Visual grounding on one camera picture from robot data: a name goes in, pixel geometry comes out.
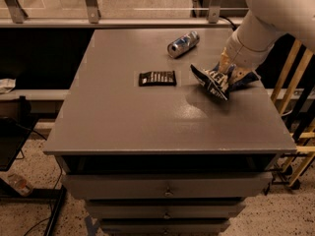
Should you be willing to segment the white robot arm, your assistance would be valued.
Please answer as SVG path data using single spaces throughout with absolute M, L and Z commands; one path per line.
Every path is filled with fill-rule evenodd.
M 315 0 L 246 0 L 249 11 L 229 37 L 219 71 L 232 85 L 267 58 L 275 42 L 288 33 L 315 51 Z

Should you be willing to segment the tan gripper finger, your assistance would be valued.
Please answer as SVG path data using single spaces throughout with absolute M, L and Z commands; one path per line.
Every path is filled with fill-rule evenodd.
M 256 75 L 251 69 L 236 67 L 232 72 L 234 84 L 249 84 L 256 81 Z
M 219 72 L 223 74 L 230 74 L 234 68 L 234 63 L 227 55 L 226 48 L 223 49 L 220 55 Z

